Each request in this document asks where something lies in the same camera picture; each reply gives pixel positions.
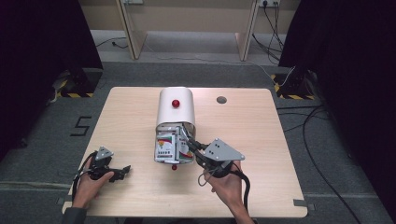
human hand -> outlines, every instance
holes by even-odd
[[[241,162],[234,161],[241,169]],[[232,165],[231,170],[237,171],[237,167]],[[212,186],[212,192],[216,192],[219,198],[228,206],[234,207],[242,203],[242,180],[237,175],[226,175],[223,178],[215,178],[204,170],[205,180]]]
[[[85,164],[85,170],[90,169],[92,158],[89,158]],[[90,201],[97,195],[99,189],[114,175],[114,172],[105,173],[100,179],[92,180],[90,176],[85,173],[81,176],[76,197],[73,201],[72,207],[79,207],[87,209]]]
[[[231,170],[242,172],[241,161],[233,161]],[[228,174],[223,178],[215,178],[207,170],[204,171],[204,176],[212,186],[212,192],[216,192],[228,206],[237,223],[253,223],[242,202],[242,179],[239,176]]]

red button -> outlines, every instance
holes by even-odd
[[[179,101],[179,100],[174,100],[174,101],[172,101],[172,106],[173,106],[174,108],[178,108],[178,107],[180,106],[180,101]]]

human arm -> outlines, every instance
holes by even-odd
[[[242,172],[241,162],[234,161],[233,163],[231,170]],[[241,178],[237,175],[215,178],[208,171],[204,171],[204,173],[205,180],[212,186],[212,192],[216,192],[219,198],[228,206],[236,222],[238,224],[254,223],[242,202]]]
[[[90,168],[91,159],[89,158],[85,164],[85,170]],[[84,223],[85,216],[87,215],[87,209],[90,201],[95,198],[98,194],[99,189],[114,175],[114,172],[108,172],[104,174],[98,180],[92,180],[90,176],[85,173],[81,176],[75,199],[72,207],[67,208],[64,212],[62,219],[63,224],[82,224]]]

electrical outlet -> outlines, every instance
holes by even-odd
[[[279,7],[280,5],[280,0],[260,0],[259,7],[264,7],[264,1],[267,1],[267,7]]]

sleeve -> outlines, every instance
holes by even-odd
[[[69,207],[64,211],[62,224],[83,224],[87,216],[87,210],[83,208]]]

